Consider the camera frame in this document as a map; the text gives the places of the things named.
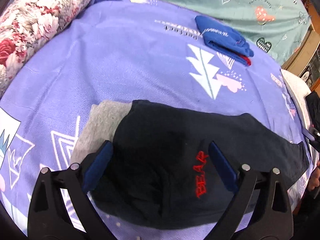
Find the person's right hand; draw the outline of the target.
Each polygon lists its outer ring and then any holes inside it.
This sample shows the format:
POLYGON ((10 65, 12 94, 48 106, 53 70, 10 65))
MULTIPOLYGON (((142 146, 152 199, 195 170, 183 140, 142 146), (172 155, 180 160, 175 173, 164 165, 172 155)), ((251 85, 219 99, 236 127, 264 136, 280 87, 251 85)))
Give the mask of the person's right hand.
POLYGON ((317 163, 316 168, 313 170, 309 182, 308 182, 308 191, 313 191, 315 188, 319 187, 319 178, 320 178, 320 162, 317 163))

